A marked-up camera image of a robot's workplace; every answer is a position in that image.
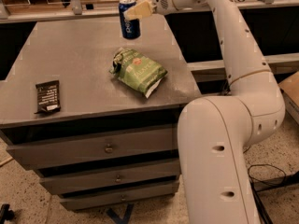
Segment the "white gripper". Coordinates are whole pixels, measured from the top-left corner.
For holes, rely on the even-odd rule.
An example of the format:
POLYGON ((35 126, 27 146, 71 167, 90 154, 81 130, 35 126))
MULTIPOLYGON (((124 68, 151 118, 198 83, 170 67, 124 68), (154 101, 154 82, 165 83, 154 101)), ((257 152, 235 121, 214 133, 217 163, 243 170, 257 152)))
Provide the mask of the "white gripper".
POLYGON ((147 18, 155 11, 158 14, 167 15, 182 10, 187 5, 187 0, 151 0, 141 1, 128 8, 124 12, 124 18, 128 21, 147 18))

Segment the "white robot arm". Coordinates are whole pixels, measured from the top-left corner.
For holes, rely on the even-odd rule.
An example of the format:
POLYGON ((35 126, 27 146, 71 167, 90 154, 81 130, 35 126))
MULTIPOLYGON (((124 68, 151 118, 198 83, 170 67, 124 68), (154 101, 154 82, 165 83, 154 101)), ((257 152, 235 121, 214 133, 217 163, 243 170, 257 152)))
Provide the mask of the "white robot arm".
POLYGON ((141 19, 210 7, 229 84, 227 96, 188 103, 178 120, 178 153, 190 224, 260 224, 243 149, 271 136, 285 104, 274 75, 235 0, 138 0, 141 19))

